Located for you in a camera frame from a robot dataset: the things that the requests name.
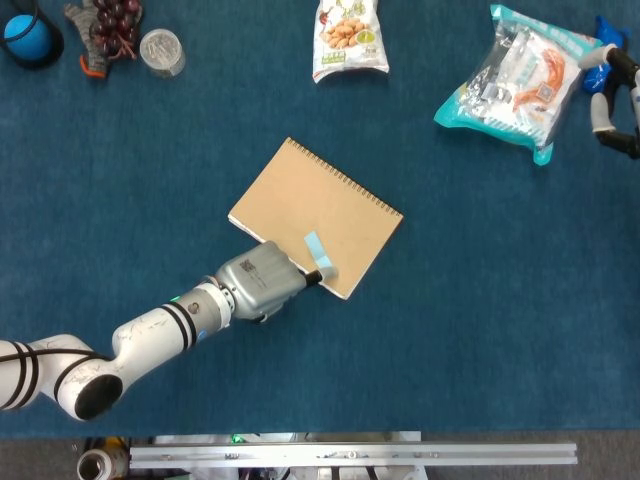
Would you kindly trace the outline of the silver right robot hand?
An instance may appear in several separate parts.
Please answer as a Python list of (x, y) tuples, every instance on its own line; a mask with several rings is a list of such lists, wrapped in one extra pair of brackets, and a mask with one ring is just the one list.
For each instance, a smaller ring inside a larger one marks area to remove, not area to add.
[[(622, 48), (608, 44), (592, 50), (579, 60), (579, 68), (589, 70), (606, 64), (611, 67), (614, 87), (608, 88), (609, 95), (594, 93), (590, 103), (592, 133), (601, 145), (639, 159), (639, 64)], [(633, 134), (620, 132), (611, 121), (615, 104), (615, 90), (624, 85), (629, 89), (630, 102), (636, 119)]]

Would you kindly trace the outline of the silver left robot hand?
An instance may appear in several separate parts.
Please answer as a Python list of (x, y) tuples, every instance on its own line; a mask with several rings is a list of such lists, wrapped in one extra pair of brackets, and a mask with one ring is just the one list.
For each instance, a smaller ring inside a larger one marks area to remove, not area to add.
[(275, 242), (267, 241), (227, 261), (213, 278), (231, 295), (233, 319), (264, 322), (301, 291), (336, 275), (328, 264), (305, 273)]

